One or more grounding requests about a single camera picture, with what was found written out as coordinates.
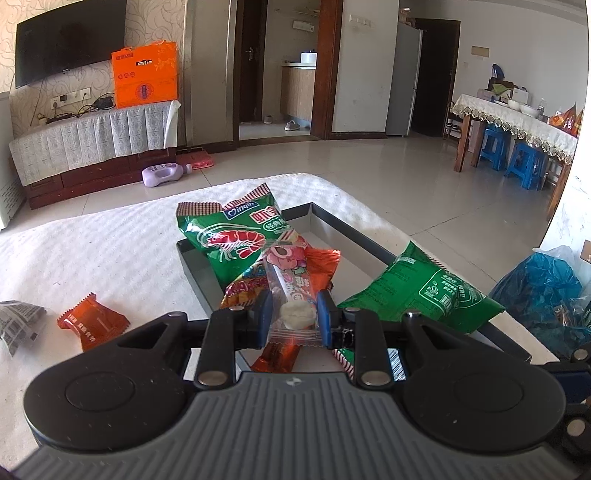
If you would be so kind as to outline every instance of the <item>blue stool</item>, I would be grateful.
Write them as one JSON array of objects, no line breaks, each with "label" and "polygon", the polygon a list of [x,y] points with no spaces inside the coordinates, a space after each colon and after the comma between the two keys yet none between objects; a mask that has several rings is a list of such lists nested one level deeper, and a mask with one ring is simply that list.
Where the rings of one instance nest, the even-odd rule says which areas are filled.
[{"label": "blue stool", "polygon": [[537,190],[541,179],[544,177],[545,164],[546,154],[544,152],[523,142],[515,143],[505,177],[509,177],[514,173],[521,178],[523,188]]},{"label": "blue stool", "polygon": [[484,130],[484,142],[480,151],[480,157],[492,162],[492,168],[496,171],[503,170],[506,165],[507,148],[509,147],[510,134],[501,127],[489,124]]}]

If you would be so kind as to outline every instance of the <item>doorway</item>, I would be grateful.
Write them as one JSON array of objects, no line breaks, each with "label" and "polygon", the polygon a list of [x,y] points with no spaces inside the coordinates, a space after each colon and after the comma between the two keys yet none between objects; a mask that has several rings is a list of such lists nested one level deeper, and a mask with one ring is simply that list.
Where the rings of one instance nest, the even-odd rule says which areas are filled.
[{"label": "doorway", "polygon": [[460,21],[417,18],[423,31],[421,64],[418,70],[413,131],[442,137],[452,101],[460,46]]},{"label": "doorway", "polygon": [[330,138],[342,11],[343,0],[239,0],[233,99],[239,145]]},{"label": "doorway", "polygon": [[240,122],[262,121],[262,81],[268,0],[245,0],[240,70]]}]

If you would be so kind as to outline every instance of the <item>wall switch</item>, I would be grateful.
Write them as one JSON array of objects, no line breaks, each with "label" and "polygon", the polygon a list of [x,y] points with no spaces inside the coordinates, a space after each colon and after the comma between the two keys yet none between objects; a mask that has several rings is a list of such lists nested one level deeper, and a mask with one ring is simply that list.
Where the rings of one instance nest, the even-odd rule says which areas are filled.
[{"label": "wall switch", "polygon": [[81,102],[83,100],[90,100],[90,87],[75,92],[65,93],[59,97],[51,99],[50,108],[59,108],[71,103]]},{"label": "wall switch", "polygon": [[349,14],[349,22],[357,23],[359,25],[364,25],[369,28],[371,28],[371,26],[372,26],[371,20],[368,20],[367,18],[363,18],[363,17],[358,17],[357,15],[350,15]]},{"label": "wall switch", "polygon": [[296,30],[303,30],[305,32],[313,32],[314,31],[314,25],[312,25],[311,23],[308,23],[308,22],[300,22],[299,20],[294,20],[292,27],[295,28]]}]

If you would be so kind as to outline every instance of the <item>wallpaper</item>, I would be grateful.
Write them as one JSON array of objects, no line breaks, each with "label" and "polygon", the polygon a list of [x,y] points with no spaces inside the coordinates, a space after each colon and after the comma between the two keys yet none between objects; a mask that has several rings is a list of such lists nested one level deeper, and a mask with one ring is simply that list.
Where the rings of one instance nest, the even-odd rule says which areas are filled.
[{"label": "wallpaper", "polygon": [[[53,8],[79,0],[0,0],[0,92],[10,91],[12,129],[15,137],[38,125],[37,114],[53,116],[51,98],[90,87],[92,100],[113,92],[113,71],[110,61],[95,63],[52,75],[40,82],[14,88],[14,43],[17,23]],[[128,47],[146,45],[155,40],[177,43],[178,70],[183,48],[185,0],[127,0],[125,14],[125,44]],[[179,99],[183,98],[183,83],[178,83]],[[76,112],[81,103],[73,103],[55,113]],[[179,123],[184,120],[179,116]]]}]

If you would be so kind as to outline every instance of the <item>lace tablecloth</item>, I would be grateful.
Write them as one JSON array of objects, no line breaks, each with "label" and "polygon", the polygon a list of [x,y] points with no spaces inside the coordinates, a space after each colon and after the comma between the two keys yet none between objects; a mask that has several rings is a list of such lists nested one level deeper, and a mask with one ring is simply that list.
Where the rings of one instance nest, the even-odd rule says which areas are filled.
[{"label": "lace tablecloth", "polygon": [[551,157],[566,164],[573,161],[577,139],[556,127],[540,122],[509,107],[462,93],[452,112],[459,116],[472,115],[488,124],[495,124],[522,140],[540,147]]},{"label": "lace tablecloth", "polygon": [[10,142],[23,185],[75,168],[177,146],[180,103],[147,103],[43,125]]}]

